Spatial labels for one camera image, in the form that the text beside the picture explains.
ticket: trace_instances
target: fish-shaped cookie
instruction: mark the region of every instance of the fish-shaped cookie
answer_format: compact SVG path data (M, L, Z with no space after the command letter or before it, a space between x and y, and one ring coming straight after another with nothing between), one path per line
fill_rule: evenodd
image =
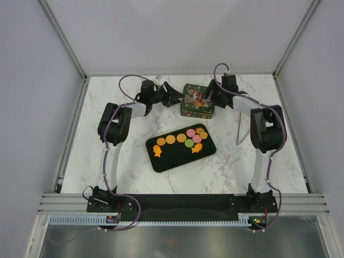
M203 145L202 144L196 144L194 148L191 148L192 153L199 153L199 151L202 149Z
M154 157L160 157L162 150L159 145L154 145L153 147Z

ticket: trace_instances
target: green tin box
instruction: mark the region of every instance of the green tin box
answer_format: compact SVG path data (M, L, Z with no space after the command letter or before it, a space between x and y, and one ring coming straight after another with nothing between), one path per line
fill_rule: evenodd
M214 114L214 104L210 99L202 99L207 87L186 84L183 89L185 97L181 103L181 116L211 119Z

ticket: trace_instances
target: orange cookie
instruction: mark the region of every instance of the orange cookie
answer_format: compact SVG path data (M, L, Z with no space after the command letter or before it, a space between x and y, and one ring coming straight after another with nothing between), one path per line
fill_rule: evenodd
M208 134L206 132L200 132L199 136L205 140L208 137Z
M192 153L199 153L199 151L202 149L202 144L196 144L194 148L191 148Z
M202 127L196 128L196 133L200 134L201 132L204 132L204 129Z
M166 137L166 142L168 144L174 144L176 142L176 138L173 135L169 135Z
M181 134L178 134L178 135L177 135L177 141L178 141L178 142L183 143L183 142L185 142L186 140L187 140L187 136L186 136L185 134L181 133Z
M154 157L160 157L160 155L162 153L160 146L159 145L154 145L153 146L153 152L155 153Z
M166 141L164 138L159 138L159 139L157 139L156 143L160 146L163 146L163 145L165 145Z

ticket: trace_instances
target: black tray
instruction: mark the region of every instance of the black tray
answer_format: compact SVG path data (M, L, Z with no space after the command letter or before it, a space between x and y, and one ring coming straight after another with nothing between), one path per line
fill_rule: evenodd
M165 145L160 146L162 150L161 156L154 156L155 153L153 152L153 147L154 145L157 145L157 139L166 138L168 135L173 135L175 138L177 138L178 134L183 133L186 135L188 129L196 129L198 127L203 128L204 131L208 134L208 137L205 140L201 141L203 148L199 151L199 153L192 153L191 148L186 147L185 143L180 143L176 140L174 144L165 143ZM150 138L146 141L146 147L148 150L150 162L152 163L152 167L155 172L163 172L171 168L176 168L192 161L213 155L216 152L216 146L211 139L208 130L203 124L192 125L177 131L160 135L158 137Z

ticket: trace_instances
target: glass panel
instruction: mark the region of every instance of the glass panel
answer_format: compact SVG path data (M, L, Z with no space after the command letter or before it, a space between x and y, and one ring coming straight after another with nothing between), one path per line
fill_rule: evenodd
M49 226L54 241L92 227ZM316 218L280 217L265 233L235 227L138 226L122 232L93 231L65 245L46 239L42 258L328 257Z

